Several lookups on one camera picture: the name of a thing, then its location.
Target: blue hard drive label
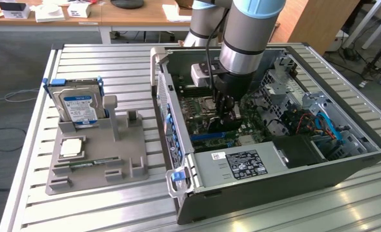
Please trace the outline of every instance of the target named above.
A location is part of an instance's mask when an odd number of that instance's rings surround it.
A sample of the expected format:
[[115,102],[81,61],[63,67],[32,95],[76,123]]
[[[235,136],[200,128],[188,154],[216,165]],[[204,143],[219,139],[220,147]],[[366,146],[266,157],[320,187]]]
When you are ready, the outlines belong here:
[[64,97],[64,105],[73,123],[88,125],[97,121],[95,108],[91,106],[93,100],[91,96]]
[[256,150],[226,155],[228,166],[236,180],[267,174]]

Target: sticker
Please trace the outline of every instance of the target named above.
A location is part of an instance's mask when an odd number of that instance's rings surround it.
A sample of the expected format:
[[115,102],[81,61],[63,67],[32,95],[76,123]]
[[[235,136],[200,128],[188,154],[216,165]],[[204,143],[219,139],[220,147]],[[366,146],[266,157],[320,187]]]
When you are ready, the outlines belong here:
[[212,160],[219,160],[219,159],[224,159],[224,152],[216,152],[211,154],[211,159]]
[[79,25],[99,25],[99,23],[93,23],[93,22],[79,22]]
[[89,106],[92,102],[91,96],[64,97],[67,112],[76,124],[85,125],[97,121],[95,109]]
[[267,174],[267,169],[256,150],[226,155],[228,166],[236,180]]

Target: white label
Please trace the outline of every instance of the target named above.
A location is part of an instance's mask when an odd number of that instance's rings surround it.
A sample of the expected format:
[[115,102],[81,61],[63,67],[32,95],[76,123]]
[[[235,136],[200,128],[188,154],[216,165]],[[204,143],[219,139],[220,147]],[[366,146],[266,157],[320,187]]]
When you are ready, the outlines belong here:
[[93,23],[93,22],[79,22],[79,25],[99,25],[99,23]]
[[95,109],[89,106],[92,102],[91,96],[64,97],[67,112],[76,124],[92,124],[97,120]]
[[211,154],[211,159],[212,160],[219,160],[219,159],[224,159],[224,158],[226,158],[224,152],[216,152],[216,153]]

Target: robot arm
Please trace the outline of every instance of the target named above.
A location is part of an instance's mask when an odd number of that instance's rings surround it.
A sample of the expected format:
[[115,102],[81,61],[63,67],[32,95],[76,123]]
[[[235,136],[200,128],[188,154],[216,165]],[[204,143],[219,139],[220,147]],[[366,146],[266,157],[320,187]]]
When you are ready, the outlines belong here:
[[[209,34],[215,33],[215,26],[212,27],[211,24],[219,23],[217,15],[223,15],[223,11],[220,11],[223,8],[208,4],[209,2],[227,6],[230,1],[195,1],[189,34],[197,42],[187,43],[185,41],[184,46],[204,46]],[[234,0],[231,3],[219,61],[211,62],[211,69],[215,70],[209,87],[213,90],[213,101],[219,114],[211,132],[222,131],[223,128],[234,130],[240,126],[238,101],[247,93],[284,3],[286,0]],[[203,74],[205,72],[195,71],[195,69],[201,70],[203,67],[207,67],[204,63],[200,63],[199,67],[192,65],[193,79],[205,78],[205,74]]]

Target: motherboard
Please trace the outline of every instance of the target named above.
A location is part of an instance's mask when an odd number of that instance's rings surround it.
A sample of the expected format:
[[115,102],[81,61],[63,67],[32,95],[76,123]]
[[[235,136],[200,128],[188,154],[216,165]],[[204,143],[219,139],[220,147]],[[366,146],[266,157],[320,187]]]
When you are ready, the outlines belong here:
[[179,103],[189,140],[195,152],[256,144],[271,140],[271,134],[258,113],[258,106],[246,95],[239,102],[243,123],[238,130],[208,133],[208,123],[215,117],[215,103],[208,88],[179,86]]

